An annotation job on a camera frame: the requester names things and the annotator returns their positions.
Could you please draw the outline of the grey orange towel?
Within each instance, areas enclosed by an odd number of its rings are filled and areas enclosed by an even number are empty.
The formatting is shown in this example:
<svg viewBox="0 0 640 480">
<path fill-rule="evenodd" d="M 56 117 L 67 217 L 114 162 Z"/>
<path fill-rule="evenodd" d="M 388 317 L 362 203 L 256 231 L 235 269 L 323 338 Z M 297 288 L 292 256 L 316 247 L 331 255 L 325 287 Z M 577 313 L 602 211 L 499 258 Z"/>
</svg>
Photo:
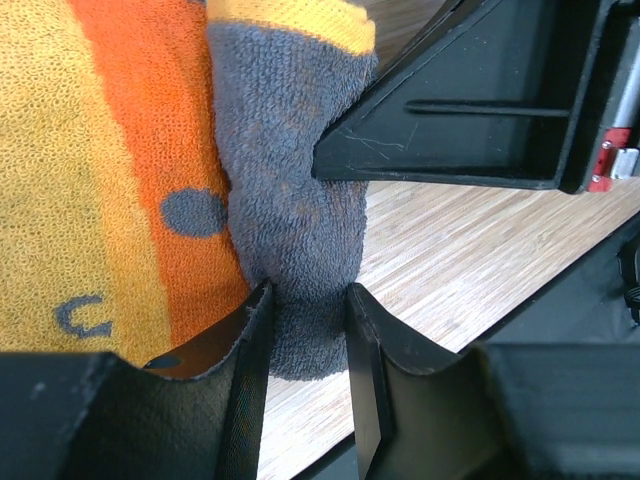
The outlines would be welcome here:
<svg viewBox="0 0 640 480">
<path fill-rule="evenodd" d="M 142 365 L 275 285 L 270 372 L 344 370 L 367 186 L 311 174 L 370 84 L 348 1 L 5 1 L 1 347 Z"/>
</svg>

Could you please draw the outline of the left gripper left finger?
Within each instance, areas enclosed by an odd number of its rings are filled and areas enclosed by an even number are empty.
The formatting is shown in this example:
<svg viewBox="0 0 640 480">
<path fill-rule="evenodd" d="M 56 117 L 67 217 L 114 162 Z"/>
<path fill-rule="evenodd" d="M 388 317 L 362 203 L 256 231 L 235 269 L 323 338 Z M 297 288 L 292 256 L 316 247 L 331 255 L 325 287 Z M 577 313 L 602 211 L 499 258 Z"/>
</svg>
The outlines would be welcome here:
<svg viewBox="0 0 640 480">
<path fill-rule="evenodd" d="M 253 479 L 273 289 L 138 368 L 112 353 L 1 357 L 5 479 Z"/>
</svg>

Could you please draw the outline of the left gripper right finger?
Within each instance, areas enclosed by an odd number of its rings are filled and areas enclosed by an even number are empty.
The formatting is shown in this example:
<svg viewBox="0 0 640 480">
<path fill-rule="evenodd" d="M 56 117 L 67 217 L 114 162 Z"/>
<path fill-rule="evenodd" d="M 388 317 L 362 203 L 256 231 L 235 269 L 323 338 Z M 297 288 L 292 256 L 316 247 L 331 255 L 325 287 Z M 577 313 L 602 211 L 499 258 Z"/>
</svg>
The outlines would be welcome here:
<svg viewBox="0 0 640 480">
<path fill-rule="evenodd" d="M 363 479 L 635 479 L 639 349 L 473 344 L 453 353 L 347 293 Z"/>
</svg>

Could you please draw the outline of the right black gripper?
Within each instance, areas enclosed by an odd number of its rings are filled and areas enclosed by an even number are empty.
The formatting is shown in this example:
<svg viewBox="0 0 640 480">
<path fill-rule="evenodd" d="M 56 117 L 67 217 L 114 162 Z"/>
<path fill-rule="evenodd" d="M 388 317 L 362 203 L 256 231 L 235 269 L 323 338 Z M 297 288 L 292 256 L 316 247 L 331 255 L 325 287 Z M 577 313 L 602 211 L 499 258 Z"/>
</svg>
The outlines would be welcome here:
<svg viewBox="0 0 640 480">
<path fill-rule="evenodd" d="M 588 192 L 639 175 L 637 1 L 447 1 L 325 131 L 312 171 L 578 193 L 596 139 Z"/>
</svg>

